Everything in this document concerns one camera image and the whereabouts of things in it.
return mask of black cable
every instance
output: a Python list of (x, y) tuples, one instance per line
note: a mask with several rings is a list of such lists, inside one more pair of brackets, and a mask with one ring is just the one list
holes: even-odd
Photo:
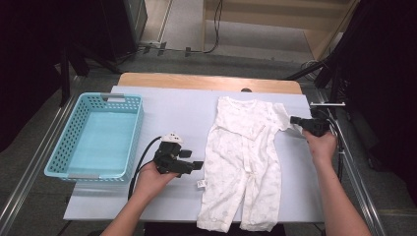
[(323, 234), (323, 229), (321, 229), (317, 224), (313, 224), (314, 226), (316, 226), (316, 228)]
[(139, 172), (142, 169), (142, 161), (144, 161), (145, 155), (147, 155), (148, 150), (150, 149), (150, 147), (153, 145), (153, 143), (155, 143), (156, 141), (158, 141), (161, 138), (161, 136), (154, 138), (147, 146), (147, 148), (145, 148), (144, 153), (141, 156), (141, 159), (139, 160), (138, 166), (136, 166), (136, 170), (135, 170), (135, 174), (133, 175), (132, 179), (131, 179), (131, 183), (130, 183), (130, 187), (129, 187), (129, 195), (128, 195), (128, 200), (132, 197), (133, 194), (133, 190), (135, 189), (135, 183), (136, 183), (136, 178), (139, 174)]
[(337, 102), (347, 101), (349, 99), (347, 96), (348, 88), (349, 82), (347, 80), (344, 80), (340, 76), (339, 88), (337, 93)]
[[(111, 64), (112, 64), (112, 65), (114, 65), (115, 67), (122, 65), (122, 64), (123, 64), (123, 63), (125, 63), (125, 62), (129, 59), (129, 58), (131, 58), (132, 56), (136, 55), (138, 52), (142, 52), (142, 51), (144, 51), (143, 49), (139, 49), (139, 48), (141, 48), (141, 47), (142, 47), (142, 46), (138, 46), (138, 47), (137, 47), (137, 49), (136, 49), (136, 51), (131, 52), (131, 53), (128, 53), (128, 54), (126, 54), (126, 55), (124, 55), (124, 56), (122, 56), (122, 57), (118, 58), (118, 59), (121, 59), (121, 61), (116, 62), (116, 63), (111, 63)], [(101, 66), (101, 65), (89, 64), (89, 63), (88, 63), (88, 66), (89, 66), (89, 68), (92, 68), (92, 69), (104, 68), (104, 67), (103, 67), (103, 66)]]
[(158, 51), (178, 51), (178, 52), (186, 52), (186, 53), (205, 53), (205, 54), (213, 52), (218, 47), (218, 43), (220, 41), (219, 29), (220, 29), (222, 10), (223, 10), (223, 0), (219, 0), (217, 4), (217, 8), (215, 9), (215, 13), (214, 13), (215, 43), (212, 49), (208, 51), (194, 51), (194, 50), (186, 51), (182, 49), (157, 48), (157, 47), (150, 47), (149, 49), (155, 49)]
[(69, 220), (64, 227), (62, 227), (61, 231), (59, 231), (59, 233), (56, 236), (61, 236), (65, 230), (68, 228), (68, 226), (70, 226), (70, 224), (73, 222), (73, 220)]
[(322, 69), (322, 68), (329, 69), (328, 60), (329, 59), (327, 57), (327, 58), (323, 59), (322, 61), (318, 61), (317, 63), (312, 64), (311, 66), (305, 68), (304, 70), (301, 70), (301, 71), (295, 73), (294, 75), (286, 77), (282, 80), (284, 80), (284, 81), (295, 81), (295, 80), (298, 80), (301, 77), (309, 75), (310, 73), (315, 72), (319, 69)]
[(343, 152), (343, 144), (342, 144), (342, 141), (341, 141), (341, 132), (338, 129), (338, 127), (337, 127), (333, 118), (331, 118), (327, 113), (325, 113), (321, 109), (317, 109), (317, 111), (321, 112), (323, 115), (326, 116), (326, 118), (328, 118), (328, 121), (331, 123), (334, 130), (336, 131), (337, 146), (338, 146), (337, 178), (341, 182), (342, 175), (343, 175), (343, 165), (344, 165), (343, 158), (341, 157), (341, 153)]
[(151, 162), (153, 162), (153, 160), (150, 160), (150, 161), (148, 161), (147, 163), (143, 164), (143, 165), (141, 166), (141, 168), (139, 168), (139, 172), (141, 172), (141, 170), (142, 170), (142, 168), (144, 168), (144, 166), (146, 166), (147, 164), (149, 164), (149, 163), (151, 163)]
[[(318, 63), (318, 61), (315, 61), (315, 60), (310, 60), (308, 62), (304, 62), (303, 64), (301, 64), (300, 70), (302, 71), (304, 69), (307, 69), (309, 67), (309, 64), (311, 66), (313, 66), (316, 63)], [(304, 75), (304, 79), (306, 79), (307, 81), (313, 82), (316, 79), (317, 75), (318, 74), (314, 73), (314, 71), (313, 71), (313, 72), (311, 72), (307, 75)]]

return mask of white table surface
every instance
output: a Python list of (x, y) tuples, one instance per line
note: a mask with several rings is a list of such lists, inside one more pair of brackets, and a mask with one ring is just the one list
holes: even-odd
[[(171, 132), (184, 140), (183, 149), (193, 151), (189, 161), (204, 160), (207, 136), (220, 96), (283, 103), (289, 115), (311, 117), (307, 99), (300, 94), (141, 87), (114, 87), (112, 92), (143, 97), (145, 117), (136, 163), (151, 140)], [(153, 158), (158, 146), (156, 142), (149, 149), (144, 163)], [(304, 137), (294, 130), (279, 132), (275, 136), (275, 147), (282, 169), (279, 222), (323, 222), (317, 174)], [(203, 189), (197, 188), (197, 181), (201, 179), (204, 179), (204, 171), (197, 170), (171, 181), (148, 205), (141, 220), (195, 221), (203, 193)], [(113, 219), (127, 202), (128, 189), (129, 183), (79, 182), (64, 219)], [(240, 219), (241, 208), (234, 221)]]

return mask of metal frame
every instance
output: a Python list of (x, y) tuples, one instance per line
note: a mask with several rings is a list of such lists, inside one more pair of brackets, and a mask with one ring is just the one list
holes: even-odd
[(65, 105), (59, 107), (25, 173), (12, 194), (9, 196), (7, 202), (4, 204), (0, 215), (0, 235), (7, 235), (12, 228), (12, 224), (25, 202), (31, 186), (36, 180), (37, 174), (47, 161), (49, 154), (52, 152), (54, 145), (59, 139), (59, 134), (61, 134), (64, 129), (66, 121), (68, 120), (71, 111), (77, 102), (80, 94), (78, 90), (80, 84), (81, 77), (75, 77), (73, 81), (74, 88), (72, 88), (73, 95), (69, 97)]
[[(320, 102), (328, 101), (327, 96), (324, 92), (317, 89), (318, 98)], [(338, 130), (341, 131), (339, 122), (335, 120)], [(340, 138), (342, 139), (344, 146), (343, 160), (346, 172), (349, 175), (350, 182), (352, 184), (353, 190), (355, 191), (356, 198), (359, 201), (359, 205), (364, 214), (365, 220), (368, 224), (368, 227), (375, 236), (386, 236), (386, 231), (383, 227), (377, 209), (374, 206), (374, 202), (368, 192), (368, 189), (365, 186), (365, 183), (362, 180), (361, 174), (359, 173), (358, 168), (356, 167), (355, 160), (353, 159), (352, 153), (350, 152), (349, 145), (347, 144), (346, 139), (344, 138), (342, 132), (340, 132)]]

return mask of white baby onesie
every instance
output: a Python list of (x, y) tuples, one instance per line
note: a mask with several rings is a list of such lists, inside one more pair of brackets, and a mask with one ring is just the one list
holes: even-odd
[(206, 146), (206, 189), (197, 226), (227, 232), (243, 203), (240, 227), (271, 231), (278, 222), (281, 169), (273, 143), (290, 127), (283, 104), (220, 97)]

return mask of blue plastic basket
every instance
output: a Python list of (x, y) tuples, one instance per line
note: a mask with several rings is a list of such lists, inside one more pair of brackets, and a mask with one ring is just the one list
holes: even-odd
[(139, 95), (81, 94), (45, 175), (66, 181), (129, 180), (143, 117)]

